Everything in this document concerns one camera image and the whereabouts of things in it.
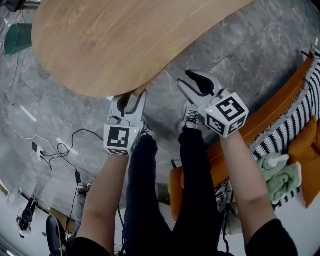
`green towel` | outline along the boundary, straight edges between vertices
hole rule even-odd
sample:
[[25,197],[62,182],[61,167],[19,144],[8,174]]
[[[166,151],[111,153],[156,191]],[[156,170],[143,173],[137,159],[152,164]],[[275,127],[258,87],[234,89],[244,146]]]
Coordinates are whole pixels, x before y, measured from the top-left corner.
[[289,156],[272,153],[263,156],[257,163],[266,180],[272,203],[277,203],[301,186],[302,170],[299,162],[287,165]]

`fiducial marker cube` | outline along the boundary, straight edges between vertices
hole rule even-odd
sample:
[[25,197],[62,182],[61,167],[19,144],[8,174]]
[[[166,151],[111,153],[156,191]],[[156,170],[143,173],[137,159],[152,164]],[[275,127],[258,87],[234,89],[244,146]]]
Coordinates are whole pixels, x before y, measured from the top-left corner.
[[207,108],[205,113],[205,125],[227,138],[245,125],[249,110],[234,92]]
[[104,125],[103,146],[111,155],[132,156],[140,139],[139,127]]

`green object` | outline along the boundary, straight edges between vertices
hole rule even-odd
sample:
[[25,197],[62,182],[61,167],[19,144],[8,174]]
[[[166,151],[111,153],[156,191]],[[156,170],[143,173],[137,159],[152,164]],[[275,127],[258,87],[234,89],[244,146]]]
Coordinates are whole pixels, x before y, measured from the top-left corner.
[[279,153],[272,153],[263,156],[258,165],[266,180],[269,195],[272,203],[289,195],[291,191],[301,186],[302,168],[299,162],[287,165],[289,156]]
[[12,56],[32,46],[32,24],[13,24],[5,37],[4,52]]

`forearm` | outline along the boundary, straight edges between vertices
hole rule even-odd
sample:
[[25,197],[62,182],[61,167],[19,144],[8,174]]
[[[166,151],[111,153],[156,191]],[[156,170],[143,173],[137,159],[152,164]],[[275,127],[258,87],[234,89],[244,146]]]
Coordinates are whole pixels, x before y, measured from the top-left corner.
[[84,213],[115,216],[122,195],[129,157],[109,155],[85,201]]
[[116,213],[122,195],[129,157],[109,155],[87,194],[77,237],[86,238],[114,252]]
[[266,223],[276,218],[267,183],[239,132],[221,139],[229,178],[239,209],[245,246]]
[[262,172],[239,132],[221,138],[232,190],[238,203],[269,197]]

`shoe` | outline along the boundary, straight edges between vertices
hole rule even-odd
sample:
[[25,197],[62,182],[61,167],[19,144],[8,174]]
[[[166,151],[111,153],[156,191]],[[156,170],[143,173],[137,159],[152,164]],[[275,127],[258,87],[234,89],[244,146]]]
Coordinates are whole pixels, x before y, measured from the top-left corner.
[[150,129],[145,118],[143,118],[143,128],[141,131],[141,136],[150,135],[154,141],[157,141],[157,134]]
[[87,190],[88,190],[87,185],[80,183],[78,186],[77,192],[78,192],[78,194],[86,195]]
[[183,106],[183,120],[179,124],[179,132],[182,133],[185,127],[191,129],[198,129],[199,112],[195,105],[192,105],[188,100]]
[[86,185],[86,192],[87,192],[87,193],[90,191],[91,187],[92,187],[92,183],[88,183],[88,184]]

